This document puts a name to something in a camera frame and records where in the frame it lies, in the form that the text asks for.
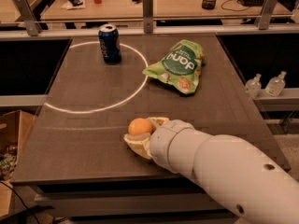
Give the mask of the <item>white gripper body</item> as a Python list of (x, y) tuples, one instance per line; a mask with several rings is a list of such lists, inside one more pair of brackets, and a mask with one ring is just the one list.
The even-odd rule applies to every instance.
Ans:
[(195, 143), (194, 127), (179, 119), (160, 126), (149, 141), (153, 161), (174, 174), (192, 172)]

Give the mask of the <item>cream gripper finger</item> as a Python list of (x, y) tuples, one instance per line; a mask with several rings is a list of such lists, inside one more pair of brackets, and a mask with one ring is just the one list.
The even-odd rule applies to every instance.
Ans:
[(147, 121), (151, 124), (152, 130), (156, 131), (160, 126), (166, 124), (169, 118), (166, 117), (148, 117)]
[(150, 154), (150, 138), (150, 133), (142, 133), (137, 136), (132, 136), (127, 133), (123, 137), (123, 140), (135, 154), (147, 160), (151, 160), (152, 157)]

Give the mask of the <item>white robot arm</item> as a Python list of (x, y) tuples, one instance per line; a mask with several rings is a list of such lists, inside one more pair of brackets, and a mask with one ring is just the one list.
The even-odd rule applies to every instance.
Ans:
[(242, 138), (153, 117), (132, 120), (123, 139), (133, 152), (191, 180), (250, 224), (299, 224), (299, 183)]

